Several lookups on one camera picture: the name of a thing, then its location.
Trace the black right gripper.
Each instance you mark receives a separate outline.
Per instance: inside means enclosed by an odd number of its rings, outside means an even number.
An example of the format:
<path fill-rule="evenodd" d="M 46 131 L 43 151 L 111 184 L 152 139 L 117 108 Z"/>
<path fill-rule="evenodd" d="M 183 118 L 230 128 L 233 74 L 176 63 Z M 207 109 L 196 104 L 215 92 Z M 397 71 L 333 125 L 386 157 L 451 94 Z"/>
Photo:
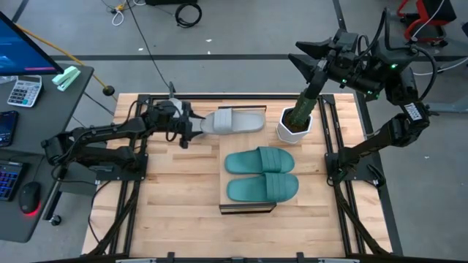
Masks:
<path fill-rule="evenodd" d="M 363 88 L 361 66 L 351 50 L 330 50 L 331 38 L 321 42 L 296 42 L 295 46 L 307 55 L 289 54 L 287 57 L 302 74 L 306 83 L 325 83 L 333 80 L 349 88 Z M 327 55 L 327 60 L 316 59 Z"/>

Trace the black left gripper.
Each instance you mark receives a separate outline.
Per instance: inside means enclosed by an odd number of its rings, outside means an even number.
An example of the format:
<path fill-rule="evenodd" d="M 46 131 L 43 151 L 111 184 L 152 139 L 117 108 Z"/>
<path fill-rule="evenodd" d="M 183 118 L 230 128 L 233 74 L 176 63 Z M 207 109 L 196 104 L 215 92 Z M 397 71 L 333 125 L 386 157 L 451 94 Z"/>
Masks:
<path fill-rule="evenodd" d="M 148 134 L 154 132 L 174 133 L 181 136 L 181 147 L 188 148 L 189 142 L 202 131 L 192 131 L 193 123 L 200 122 L 205 118 L 197 115 L 189 102 L 182 102 L 184 113 L 179 118 L 174 118 L 176 108 L 172 102 L 157 102 L 147 104 L 146 128 Z"/>

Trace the grey rubber slide sandal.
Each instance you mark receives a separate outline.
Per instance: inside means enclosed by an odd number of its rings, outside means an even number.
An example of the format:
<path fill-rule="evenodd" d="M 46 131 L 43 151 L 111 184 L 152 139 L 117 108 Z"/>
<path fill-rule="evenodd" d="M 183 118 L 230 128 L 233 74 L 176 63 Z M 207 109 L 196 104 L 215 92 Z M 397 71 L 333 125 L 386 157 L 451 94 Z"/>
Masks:
<path fill-rule="evenodd" d="M 201 120 L 200 128 L 206 134 L 216 135 L 252 133 L 261 130 L 264 122 L 264 115 L 260 112 L 225 108 L 208 114 Z"/>

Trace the green rubber slide sandal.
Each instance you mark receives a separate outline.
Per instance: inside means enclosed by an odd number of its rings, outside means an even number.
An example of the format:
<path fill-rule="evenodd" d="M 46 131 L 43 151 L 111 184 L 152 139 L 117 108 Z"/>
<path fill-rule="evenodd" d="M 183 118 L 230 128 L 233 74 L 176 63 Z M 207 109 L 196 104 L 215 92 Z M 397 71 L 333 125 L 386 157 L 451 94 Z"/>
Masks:
<path fill-rule="evenodd" d="M 275 147 L 259 146 L 254 150 L 228 154 L 224 168 L 233 174 L 286 173 L 295 167 L 290 153 Z"/>
<path fill-rule="evenodd" d="M 261 175 L 231 180 L 227 184 L 227 197 L 236 202 L 286 202 L 298 192 L 299 181 L 287 173 Z"/>

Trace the green cactus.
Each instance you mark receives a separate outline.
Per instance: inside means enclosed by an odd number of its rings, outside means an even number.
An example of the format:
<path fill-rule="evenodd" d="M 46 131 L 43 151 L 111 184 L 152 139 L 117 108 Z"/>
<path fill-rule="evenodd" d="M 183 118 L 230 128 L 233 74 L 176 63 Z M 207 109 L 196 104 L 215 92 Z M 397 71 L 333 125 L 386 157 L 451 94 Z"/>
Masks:
<path fill-rule="evenodd" d="M 304 127 L 327 79 L 328 77 L 324 71 L 318 71 L 314 74 L 309 82 L 309 86 L 301 93 L 290 114 L 289 122 L 291 125 L 301 128 Z"/>

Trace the brown potting soil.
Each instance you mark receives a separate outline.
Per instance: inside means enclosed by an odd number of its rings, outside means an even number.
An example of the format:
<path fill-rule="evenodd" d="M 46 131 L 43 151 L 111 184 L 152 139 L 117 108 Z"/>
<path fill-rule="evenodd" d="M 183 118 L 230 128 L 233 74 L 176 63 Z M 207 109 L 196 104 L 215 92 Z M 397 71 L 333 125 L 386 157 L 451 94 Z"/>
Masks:
<path fill-rule="evenodd" d="M 309 129 L 311 123 L 311 116 L 296 113 L 294 110 L 288 110 L 283 119 L 283 124 L 292 133 L 305 132 Z"/>

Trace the white plant pot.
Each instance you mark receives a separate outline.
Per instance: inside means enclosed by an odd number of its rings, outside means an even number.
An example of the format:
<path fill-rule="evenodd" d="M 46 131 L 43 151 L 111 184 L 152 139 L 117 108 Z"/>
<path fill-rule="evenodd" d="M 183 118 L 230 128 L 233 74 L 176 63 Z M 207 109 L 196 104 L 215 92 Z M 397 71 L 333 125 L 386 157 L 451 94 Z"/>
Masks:
<path fill-rule="evenodd" d="M 306 121 L 306 127 L 301 129 L 300 131 L 290 131 L 286 126 L 286 115 L 289 112 L 293 111 L 293 107 L 286 107 L 282 110 L 281 117 L 279 122 L 276 126 L 276 134 L 282 142 L 288 144 L 295 144 L 303 139 L 312 129 L 312 124 L 314 118 L 312 114 L 308 116 L 308 120 Z"/>

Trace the red and black cart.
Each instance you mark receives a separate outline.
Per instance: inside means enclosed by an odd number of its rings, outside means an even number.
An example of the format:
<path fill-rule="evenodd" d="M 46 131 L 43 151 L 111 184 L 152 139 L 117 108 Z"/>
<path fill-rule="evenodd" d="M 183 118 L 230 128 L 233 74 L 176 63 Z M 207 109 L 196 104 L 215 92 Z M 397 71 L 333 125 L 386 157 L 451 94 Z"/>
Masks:
<path fill-rule="evenodd" d="M 406 40 L 416 38 L 418 42 L 429 43 L 432 47 L 445 47 L 448 45 L 444 26 L 452 23 L 456 18 L 456 13 L 450 0 L 416 0 L 416 13 L 403 13 L 403 8 L 410 0 L 402 0 L 398 9 L 397 16 L 405 24 L 406 29 L 404 37 Z M 436 35 L 418 36 L 424 27 L 433 28 Z"/>

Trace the grey desk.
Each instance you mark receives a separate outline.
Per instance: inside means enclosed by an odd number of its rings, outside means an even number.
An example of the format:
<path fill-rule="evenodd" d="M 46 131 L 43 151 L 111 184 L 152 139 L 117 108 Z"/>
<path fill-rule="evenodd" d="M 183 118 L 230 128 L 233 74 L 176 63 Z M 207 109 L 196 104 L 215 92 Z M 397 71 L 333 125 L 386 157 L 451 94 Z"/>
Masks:
<path fill-rule="evenodd" d="M 66 130 L 89 80 L 94 73 L 90 66 L 79 66 L 80 75 L 64 92 L 52 83 L 52 75 L 42 77 L 43 89 L 39 100 L 32 108 L 14 107 L 7 104 L 12 83 L 0 85 L 0 112 L 16 110 L 18 122 L 12 144 L 0 148 L 0 160 L 11 159 L 27 165 L 21 175 L 20 186 L 37 181 L 40 185 L 40 204 L 37 212 L 25 215 L 18 204 L 20 191 L 16 190 L 10 201 L 0 201 L 0 240 L 26 243 L 30 240 L 48 198 L 55 186 L 50 176 L 52 166 L 43 158 L 41 141 Z"/>

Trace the white calculator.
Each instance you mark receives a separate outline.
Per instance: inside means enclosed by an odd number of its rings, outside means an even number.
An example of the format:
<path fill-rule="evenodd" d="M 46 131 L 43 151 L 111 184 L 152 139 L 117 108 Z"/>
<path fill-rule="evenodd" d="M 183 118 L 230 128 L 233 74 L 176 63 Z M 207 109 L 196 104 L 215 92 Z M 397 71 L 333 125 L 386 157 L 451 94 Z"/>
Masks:
<path fill-rule="evenodd" d="M 31 108 L 42 91 L 42 77 L 39 75 L 17 76 L 7 104 Z"/>

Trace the black smartphone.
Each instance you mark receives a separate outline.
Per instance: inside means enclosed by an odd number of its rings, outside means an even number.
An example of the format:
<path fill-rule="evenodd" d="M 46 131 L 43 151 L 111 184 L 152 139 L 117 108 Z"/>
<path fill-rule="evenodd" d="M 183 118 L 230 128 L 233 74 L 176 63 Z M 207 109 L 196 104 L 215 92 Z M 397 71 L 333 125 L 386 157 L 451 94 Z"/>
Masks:
<path fill-rule="evenodd" d="M 0 113 L 0 148 L 12 144 L 18 116 L 15 110 Z"/>

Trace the desk computer monitor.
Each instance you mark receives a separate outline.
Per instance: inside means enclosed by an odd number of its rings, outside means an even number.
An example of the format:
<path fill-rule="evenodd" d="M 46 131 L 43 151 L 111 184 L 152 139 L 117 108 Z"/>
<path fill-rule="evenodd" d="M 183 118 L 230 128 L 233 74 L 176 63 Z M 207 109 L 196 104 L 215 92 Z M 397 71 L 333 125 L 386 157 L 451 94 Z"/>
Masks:
<path fill-rule="evenodd" d="M 57 75 L 64 70 L 0 12 L 0 76 Z"/>

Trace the black backlit keyboard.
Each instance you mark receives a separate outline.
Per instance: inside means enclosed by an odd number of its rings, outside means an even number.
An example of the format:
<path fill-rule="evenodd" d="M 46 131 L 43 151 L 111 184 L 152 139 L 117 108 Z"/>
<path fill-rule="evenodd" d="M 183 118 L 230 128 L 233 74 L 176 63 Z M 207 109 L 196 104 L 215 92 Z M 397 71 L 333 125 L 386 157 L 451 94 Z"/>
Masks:
<path fill-rule="evenodd" d="M 24 163 L 0 160 L 0 201 L 10 201 L 20 185 Z"/>

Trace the black frame wooden top shelf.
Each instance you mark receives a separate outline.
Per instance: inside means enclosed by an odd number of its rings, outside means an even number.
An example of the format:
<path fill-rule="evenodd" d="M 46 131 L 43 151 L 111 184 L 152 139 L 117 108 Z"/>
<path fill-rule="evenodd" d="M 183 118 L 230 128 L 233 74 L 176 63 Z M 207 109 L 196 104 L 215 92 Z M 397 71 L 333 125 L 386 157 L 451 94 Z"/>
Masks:
<path fill-rule="evenodd" d="M 235 175 L 224 167 L 228 154 L 254 150 L 258 146 L 268 146 L 266 129 L 266 105 L 219 106 L 233 112 L 257 113 L 263 117 L 264 126 L 252 133 L 239 133 L 219 136 L 219 212 L 222 215 L 270 213 L 276 207 L 275 202 L 237 202 L 227 196 L 227 185 L 231 180 L 255 177 L 254 174 Z"/>

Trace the black aluminium table frame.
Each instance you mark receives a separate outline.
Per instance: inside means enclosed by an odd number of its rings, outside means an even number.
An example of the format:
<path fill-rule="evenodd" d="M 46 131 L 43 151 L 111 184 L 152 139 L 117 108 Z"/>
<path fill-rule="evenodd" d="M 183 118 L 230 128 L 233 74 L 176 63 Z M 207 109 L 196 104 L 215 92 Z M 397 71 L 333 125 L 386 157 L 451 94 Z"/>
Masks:
<path fill-rule="evenodd" d="M 298 193 L 270 213 L 222 215 L 219 212 L 219 136 L 200 135 L 189 147 L 177 139 L 153 134 L 136 142 L 148 154 L 134 214 L 124 220 L 116 251 L 135 257 L 188 258 L 338 257 L 370 252 L 353 227 L 342 229 L 335 194 L 326 182 L 327 137 L 320 111 L 312 130 L 298 143 L 278 139 L 282 110 L 295 104 L 295 94 L 185 94 L 198 115 L 219 106 L 266 105 L 268 146 L 283 148 L 295 159 Z"/>

